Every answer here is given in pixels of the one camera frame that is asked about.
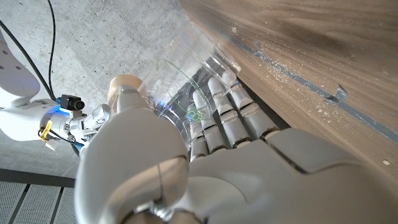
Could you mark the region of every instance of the robotic arm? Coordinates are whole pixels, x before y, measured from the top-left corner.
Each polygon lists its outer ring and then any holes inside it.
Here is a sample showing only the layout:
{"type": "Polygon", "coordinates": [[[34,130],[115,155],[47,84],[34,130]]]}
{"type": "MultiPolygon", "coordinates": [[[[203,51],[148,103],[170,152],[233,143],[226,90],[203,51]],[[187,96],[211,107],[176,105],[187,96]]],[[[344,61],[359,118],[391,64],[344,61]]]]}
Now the robotic arm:
{"type": "MultiPolygon", "coordinates": [[[[132,86],[119,86],[111,118],[108,105],[85,116],[75,96],[30,102],[39,83],[1,33],[0,51],[0,128],[17,141],[85,145],[75,185],[80,223],[398,220],[397,195],[371,170],[309,133],[280,131],[239,82],[223,95],[221,84],[208,80],[221,123],[192,119],[203,131],[188,156],[175,126],[157,117],[132,86]]],[[[204,107],[197,94],[190,111],[204,107]]]]}
{"type": "Polygon", "coordinates": [[[0,129],[16,141],[43,140],[54,149],[54,139],[64,139],[82,148],[109,118],[108,105],[89,115],[82,113],[80,98],[62,95],[30,102],[40,85],[11,53],[0,32],[0,129]]]}

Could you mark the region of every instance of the wooden surface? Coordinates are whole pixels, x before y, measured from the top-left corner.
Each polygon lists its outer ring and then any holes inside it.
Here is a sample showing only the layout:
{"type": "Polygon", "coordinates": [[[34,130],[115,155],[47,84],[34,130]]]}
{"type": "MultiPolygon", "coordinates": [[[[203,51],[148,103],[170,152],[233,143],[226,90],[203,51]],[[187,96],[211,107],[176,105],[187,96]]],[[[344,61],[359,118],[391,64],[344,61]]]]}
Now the wooden surface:
{"type": "Polygon", "coordinates": [[[340,84],[345,103],[398,133],[397,1],[181,3],[237,60],[240,79],[288,124],[350,150],[398,189],[394,141],[258,57],[332,95],[340,84]]]}

